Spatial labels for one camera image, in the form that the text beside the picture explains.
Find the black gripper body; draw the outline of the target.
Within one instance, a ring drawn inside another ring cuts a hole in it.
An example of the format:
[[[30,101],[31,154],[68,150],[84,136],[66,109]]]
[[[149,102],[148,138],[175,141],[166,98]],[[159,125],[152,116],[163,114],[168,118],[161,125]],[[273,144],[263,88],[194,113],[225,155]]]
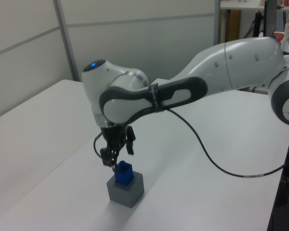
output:
[[[125,145],[127,134],[126,125],[115,125],[101,128],[102,136],[106,141],[106,148],[122,148]]]

